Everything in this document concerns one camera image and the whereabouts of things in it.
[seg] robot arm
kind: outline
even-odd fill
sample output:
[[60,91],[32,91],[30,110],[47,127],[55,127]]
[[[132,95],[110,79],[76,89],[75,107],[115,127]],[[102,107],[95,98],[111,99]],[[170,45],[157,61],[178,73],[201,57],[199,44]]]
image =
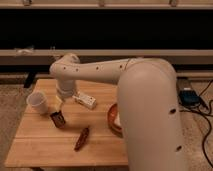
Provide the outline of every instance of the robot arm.
[[117,103],[130,171],[187,171],[176,73],[162,59],[123,59],[79,64],[67,54],[52,64],[63,98],[75,93],[75,80],[118,85]]

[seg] wooden table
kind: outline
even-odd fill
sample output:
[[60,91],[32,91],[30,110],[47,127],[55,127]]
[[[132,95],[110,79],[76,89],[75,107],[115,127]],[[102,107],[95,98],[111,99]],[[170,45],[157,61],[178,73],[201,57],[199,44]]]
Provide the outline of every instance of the wooden table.
[[[116,102],[116,86],[85,81],[77,81],[77,85],[79,90],[97,99],[95,110],[68,99],[62,108],[66,127],[57,129],[49,116],[40,116],[27,106],[6,159],[6,167],[128,165],[123,139],[115,136],[107,125],[107,111]],[[35,90],[46,93],[51,113],[56,94],[55,80],[38,80]],[[201,139],[206,131],[204,121],[189,113],[182,113],[181,119],[189,170],[211,171],[201,150]],[[88,143],[81,151],[75,152],[73,148],[79,134],[88,125],[91,130]],[[210,147],[207,144],[209,154],[212,152]]]

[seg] dark background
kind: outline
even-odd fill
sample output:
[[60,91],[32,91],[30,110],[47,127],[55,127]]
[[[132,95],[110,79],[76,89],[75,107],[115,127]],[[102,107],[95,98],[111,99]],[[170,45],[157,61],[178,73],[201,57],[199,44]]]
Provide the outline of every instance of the dark background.
[[213,10],[0,10],[0,49],[213,49]]

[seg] small brown object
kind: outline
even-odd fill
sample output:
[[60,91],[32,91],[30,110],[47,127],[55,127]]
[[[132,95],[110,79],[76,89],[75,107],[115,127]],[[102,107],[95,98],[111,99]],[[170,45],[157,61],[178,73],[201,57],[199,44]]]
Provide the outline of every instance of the small brown object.
[[75,151],[79,151],[83,145],[85,144],[87,137],[89,135],[89,126],[84,128],[80,134],[80,137],[78,138],[77,143],[75,144]]
[[66,123],[61,111],[52,113],[50,115],[50,117],[52,118],[52,120],[57,128],[62,127]]

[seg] white cup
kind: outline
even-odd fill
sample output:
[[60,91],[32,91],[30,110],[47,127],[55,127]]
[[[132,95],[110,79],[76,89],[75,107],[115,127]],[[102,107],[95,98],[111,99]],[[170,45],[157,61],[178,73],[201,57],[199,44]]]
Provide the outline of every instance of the white cup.
[[41,91],[35,91],[27,97],[27,104],[30,105],[39,114],[45,114],[48,111],[47,98]]

